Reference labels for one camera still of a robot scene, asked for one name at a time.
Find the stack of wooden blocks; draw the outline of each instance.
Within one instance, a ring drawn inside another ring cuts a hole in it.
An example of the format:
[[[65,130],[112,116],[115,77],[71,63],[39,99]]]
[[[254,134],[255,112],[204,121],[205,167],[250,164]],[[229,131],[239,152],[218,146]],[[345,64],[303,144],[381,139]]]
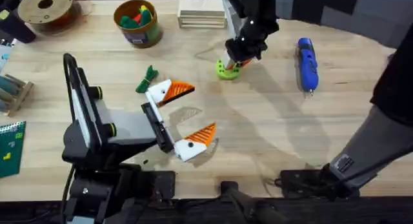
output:
[[[8,74],[0,76],[0,111],[7,116],[13,116],[20,109],[33,85]]]
[[[226,28],[222,0],[179,0],[180,28]]]

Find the filament spool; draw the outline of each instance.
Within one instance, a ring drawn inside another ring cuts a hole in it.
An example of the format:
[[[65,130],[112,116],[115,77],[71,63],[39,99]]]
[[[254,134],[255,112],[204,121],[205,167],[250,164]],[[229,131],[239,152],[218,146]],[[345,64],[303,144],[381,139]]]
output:
[[[59,32],[75,23],[81,7],[74,0],[22,0],[17,12],[38,32]]]

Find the wooden stand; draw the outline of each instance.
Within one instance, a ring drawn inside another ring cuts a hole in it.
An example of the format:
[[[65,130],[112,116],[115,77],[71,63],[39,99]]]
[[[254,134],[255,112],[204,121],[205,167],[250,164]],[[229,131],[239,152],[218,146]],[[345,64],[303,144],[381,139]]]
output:
[[[226,28],[222,0],[179,0],[180,28]]]
[[[4,78],[18,88],[18,93],[14,96],[4,90],[0,92],[0,101],[6,104],[6,110],[2,110],[2,112],[4,112],[6,116],[12,117],[20,109],[21,104],[30,93],[34,84],[32,82],[26,83],[8,74],[6,74]]]

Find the black floor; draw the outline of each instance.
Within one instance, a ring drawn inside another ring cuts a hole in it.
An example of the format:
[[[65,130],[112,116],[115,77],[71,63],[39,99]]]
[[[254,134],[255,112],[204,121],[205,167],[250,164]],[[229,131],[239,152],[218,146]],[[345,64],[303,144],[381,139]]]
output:
[[[411,224],[413,198],[359,198],[329,202],[268,199],[291,223],[300,224]],[[0,223],[59,223],[59,202],[0,203]],[[137,213],[140,224],[242,224],[231,203],[214,201],[186,210],[146,208]]]

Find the wooden tabletop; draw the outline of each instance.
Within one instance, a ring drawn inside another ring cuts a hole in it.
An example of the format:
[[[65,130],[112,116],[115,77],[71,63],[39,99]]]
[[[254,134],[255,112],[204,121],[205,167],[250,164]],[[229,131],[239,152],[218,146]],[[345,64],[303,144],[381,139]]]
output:
[[[132,47],[113,22],[124,1],[82,1],[92,12],[75,27],[17,44],[3,73],[35,83],[32,97],[16,117],[0,125],[27,121],[21,171],[0,179],[0,201],[61,199],[70,168],[61,159],[63,133],[70,124],[63,54],[83,67],[91,85],[100,85],[109,108],[141,112],[146,102],[135,93],[146,68],[165,79],[186,81],[195,92],[161,109],[174,137],[217,123],[217,141],[183,163],[157,146],[129,160],[147,170],[177,172],[177,198],[211,198],[223,180],[235,180],[252,196],[280,197],[271,179],[280,170],[324,165],[346,145],[363,122],[372,89],[387,62],[385,49],[369,39],[331,28],[280,21],[267,41],[263,59],[222,81],[214,64],[224,51],[226,30],[179,29],[178,0],[153,0],[164,30],[152,48]],[[320,83],[313,97],[297,88],[294,47],[311,38]],[[413,195],[413,156],[397,160],[362,189],[364,196]]]

